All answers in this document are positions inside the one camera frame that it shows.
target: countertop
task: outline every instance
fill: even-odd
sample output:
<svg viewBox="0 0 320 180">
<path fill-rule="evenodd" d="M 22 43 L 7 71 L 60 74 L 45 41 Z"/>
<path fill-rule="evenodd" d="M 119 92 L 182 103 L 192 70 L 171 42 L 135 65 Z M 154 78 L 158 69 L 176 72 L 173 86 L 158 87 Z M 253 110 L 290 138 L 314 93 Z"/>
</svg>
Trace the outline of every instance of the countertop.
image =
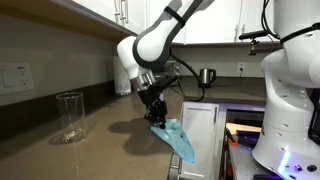
<svg viewBox="0 0 320 180">
<path fill-rule="evenodd" d="M 265 102 L 263 80 L 238 80 L 217 80 L 216 85 L 232 86 L 207 89 L 204 101 Z M 194 80 L 182 82 L 187 96 L 201 95 Z M 171 89 L 164 98 L 167 118 L 179 118 L 183 98 Z M 134 93 L 87 115 L 88 136 L 82 142 L 61 144 L 60 130 L 48 135 L 60 129 L 59 120 L 21 134 L 0 144 L 0 179 L 166 179 L 172 149 L 149 130 L 144 113 Z"/>
</svg>

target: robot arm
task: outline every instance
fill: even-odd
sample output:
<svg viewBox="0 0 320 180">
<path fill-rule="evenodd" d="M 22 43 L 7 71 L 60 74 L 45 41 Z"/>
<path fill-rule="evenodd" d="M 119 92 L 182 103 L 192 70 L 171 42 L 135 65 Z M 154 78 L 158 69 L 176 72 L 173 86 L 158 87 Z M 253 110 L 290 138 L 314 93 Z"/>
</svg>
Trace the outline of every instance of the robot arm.
<svg viewBox="0 0 320 180">
<path fill-rule="evenodd" d="M 283 50 L 262 61 L 267 103 L 252 156 L 283 179 L 320 179 L 314 168 L 320 167 L 320 146 L 308 138 L 314 106 L 306 90 L 320 87 L 319 7 L 318 0 L 274 1 Z"/>
<path fill-rule="evenodd" d="M 176 77 L 156 82 L 151 68 L 166 63 L 174 37 L 191 15 L 206 9 L 214 0 L 172 0 L 157 21 L 137 37 L 122 40 L 117 51 L 135 90 L 147 107 L 145 118 L 165 128 L 167 107 L 160 93 Z"/>
</svg>

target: clear glass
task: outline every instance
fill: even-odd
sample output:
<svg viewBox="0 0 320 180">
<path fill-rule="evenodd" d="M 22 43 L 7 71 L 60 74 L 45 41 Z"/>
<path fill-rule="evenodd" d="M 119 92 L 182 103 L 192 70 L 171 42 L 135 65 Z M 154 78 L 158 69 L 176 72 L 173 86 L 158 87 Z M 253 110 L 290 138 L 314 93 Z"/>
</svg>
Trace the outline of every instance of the clear glass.
<svg viewBox="0 0 320 180">
<path fill-rule="evenodd" d="M 60 120 L 66 142 L 78 142 L 86 138 L 86 120 L 83 94 L 68 92 L 56 96 Z"/>
</svg>

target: wall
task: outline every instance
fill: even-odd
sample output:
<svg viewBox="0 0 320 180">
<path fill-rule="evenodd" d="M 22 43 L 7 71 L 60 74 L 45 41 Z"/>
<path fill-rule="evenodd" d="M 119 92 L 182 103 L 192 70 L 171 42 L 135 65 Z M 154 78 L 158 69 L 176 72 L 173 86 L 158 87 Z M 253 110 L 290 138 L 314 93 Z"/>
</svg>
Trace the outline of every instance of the wall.
<svg viewBox="0 0 320 180">
<path fill-rule="evenodd" d="M 113 80 L 112 43 L 0 15 L 0 63 L 30 63 L 35 89 L 0 106 Z"/>
<path fill-rule="evenodd" d="M 238 62 L 245 62 L 246 67 L 242 74 L 243 77 L 264 77 L 260 66 L 268 53 L 248 56 L 250 50 L 248 46 L 226 47 L 227 45 L 223 47 L 174 48 L 172 52 L 187 62 L 197 73 L 200 72 L 201 68 L 213 68 L 217 71 L 217 76 L 237 77 L 240 75 L 237 73 Z M 191 75 L 184 66 L 181 66 L 180 74 Z"/>
</svg>

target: towel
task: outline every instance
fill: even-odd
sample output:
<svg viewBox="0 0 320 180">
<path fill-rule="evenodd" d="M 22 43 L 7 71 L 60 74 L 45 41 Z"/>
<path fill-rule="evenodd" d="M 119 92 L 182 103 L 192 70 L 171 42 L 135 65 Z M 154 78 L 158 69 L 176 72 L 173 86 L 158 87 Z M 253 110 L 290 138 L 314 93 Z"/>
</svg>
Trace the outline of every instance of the towel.
<svg viewBox="0 0 320 180">
<path fill-rule="evenodd" d="M 180 158 L 189 163 L 195 163 L 193 147 L 190 144 L 186 133 L 183 131 L 179 120 L 167 119 L 165 129 L 151 126 L 151 131 L 168 143 Z"/>
</svg>

